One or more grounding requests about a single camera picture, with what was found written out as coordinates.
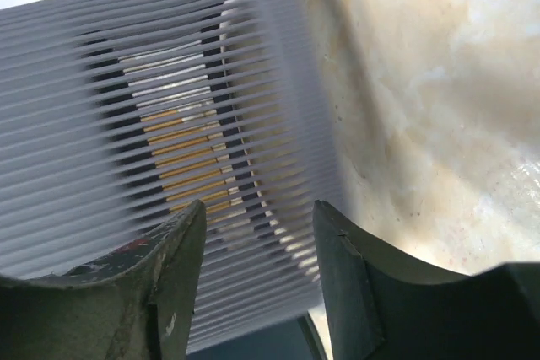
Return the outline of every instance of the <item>white marble surface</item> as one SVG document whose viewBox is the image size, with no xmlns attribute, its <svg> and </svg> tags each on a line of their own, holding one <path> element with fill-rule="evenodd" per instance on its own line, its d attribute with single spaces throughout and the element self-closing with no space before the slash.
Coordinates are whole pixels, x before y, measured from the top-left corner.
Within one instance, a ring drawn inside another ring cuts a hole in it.
<svg viewBox="0 0 540 360">
<path fill-rule="evenodd" d="M 540 259 L 540 0 L 303 0 L 353 220 L 474 273 Z"/>
</svg>

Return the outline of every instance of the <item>dark green metal clamp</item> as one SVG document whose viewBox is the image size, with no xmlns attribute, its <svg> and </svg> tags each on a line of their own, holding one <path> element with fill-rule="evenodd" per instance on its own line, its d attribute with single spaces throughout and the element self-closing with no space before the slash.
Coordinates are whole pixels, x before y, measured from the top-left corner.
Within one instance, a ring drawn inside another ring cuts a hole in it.
<svg viewBox="0 0 540 360">
<path fill-rule="evenodd" d="M 66 275 L 0 277 L 0 359 L 184 358 L 205 239 L 197 201 Z"/>
<path fill-rule="evenodd" d="M 540 358 L 540 264 L 469 277 L 406 254 L 327 202 L 313 218 L 335 360 Z"/>
</svg>

